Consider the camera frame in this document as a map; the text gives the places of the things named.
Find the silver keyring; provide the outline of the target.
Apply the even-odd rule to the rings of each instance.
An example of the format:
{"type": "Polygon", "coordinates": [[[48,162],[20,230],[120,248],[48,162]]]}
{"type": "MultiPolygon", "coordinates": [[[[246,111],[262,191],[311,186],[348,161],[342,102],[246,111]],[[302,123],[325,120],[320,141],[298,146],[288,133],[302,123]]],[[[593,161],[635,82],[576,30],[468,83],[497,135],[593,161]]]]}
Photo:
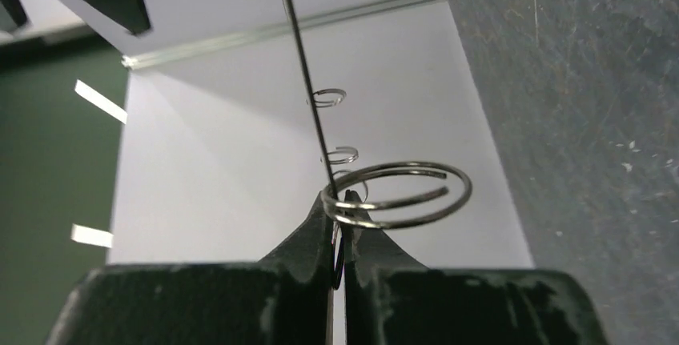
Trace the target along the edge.
{"type": "Polygon", "coordinates": [[[445,219],[472,197],[469,176],[437,162],[404,161],[342,175],[320,193],[326,214],[362,229],[395,230],[445,219]]]}

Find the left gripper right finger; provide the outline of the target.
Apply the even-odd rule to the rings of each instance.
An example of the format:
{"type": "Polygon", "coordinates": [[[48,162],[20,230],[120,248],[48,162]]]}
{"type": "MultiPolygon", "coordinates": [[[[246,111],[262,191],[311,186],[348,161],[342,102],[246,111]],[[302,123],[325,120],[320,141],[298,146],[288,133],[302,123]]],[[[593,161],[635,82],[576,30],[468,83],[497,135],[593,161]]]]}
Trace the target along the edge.
{"type": "Polygon", "coordinates": [[[570,275],[426,267],[384,231],[344,227],[349,344],[605,344],[570,275]]]}

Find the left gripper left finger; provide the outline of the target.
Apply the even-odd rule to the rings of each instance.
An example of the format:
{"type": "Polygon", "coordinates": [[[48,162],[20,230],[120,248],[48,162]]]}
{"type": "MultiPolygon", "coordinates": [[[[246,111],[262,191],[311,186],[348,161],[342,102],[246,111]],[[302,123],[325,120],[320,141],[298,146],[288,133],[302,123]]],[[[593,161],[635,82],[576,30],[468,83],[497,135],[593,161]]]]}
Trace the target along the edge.
{"type": "Polygon", "coordinates": [[[328,344],[332,224],[320,199],[255,262],[114,264],[67,296],[49,344],[328,344]]]}

